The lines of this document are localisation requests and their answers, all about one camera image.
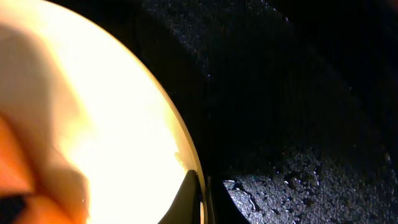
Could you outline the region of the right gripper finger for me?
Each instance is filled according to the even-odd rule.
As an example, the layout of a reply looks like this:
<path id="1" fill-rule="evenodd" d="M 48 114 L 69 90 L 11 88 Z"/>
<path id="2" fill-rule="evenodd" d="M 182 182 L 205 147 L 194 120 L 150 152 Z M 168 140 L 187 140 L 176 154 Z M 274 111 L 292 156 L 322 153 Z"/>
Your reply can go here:
<path id="1" fill-rule="evenodd" d="M 200 224 L 201 188 L 197 173 L 189 170 L 159 224 Z"/>

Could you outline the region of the yellow plate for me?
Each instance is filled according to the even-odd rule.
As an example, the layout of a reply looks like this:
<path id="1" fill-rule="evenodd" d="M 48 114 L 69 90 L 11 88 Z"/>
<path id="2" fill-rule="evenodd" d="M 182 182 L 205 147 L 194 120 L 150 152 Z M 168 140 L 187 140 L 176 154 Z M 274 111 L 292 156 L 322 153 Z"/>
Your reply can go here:
<path id="1" fill-rule="evenodd" d="M 1 222 L 159 223 L 192 138 L 143 63 L 48 1 L 1 2 Z"/>

